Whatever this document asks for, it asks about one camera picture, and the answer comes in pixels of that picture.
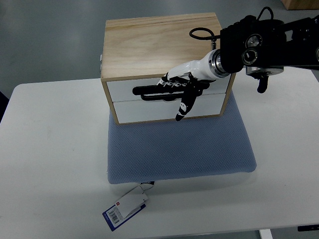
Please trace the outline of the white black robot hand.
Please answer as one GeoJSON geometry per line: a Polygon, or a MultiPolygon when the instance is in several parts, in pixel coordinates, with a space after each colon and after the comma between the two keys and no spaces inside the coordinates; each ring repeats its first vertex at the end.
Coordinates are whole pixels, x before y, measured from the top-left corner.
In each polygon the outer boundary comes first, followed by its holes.
{"type": "Polygon", "coordinates": [[[160,88],[184,87],[176,121],[182,120],[192,109],[200,83],[211,84],[229,75],[221,69],[219,56],[219,49],[212,50],[200,60],[192,60],[170,69],[158,81],[157,87],[160,88]]]}

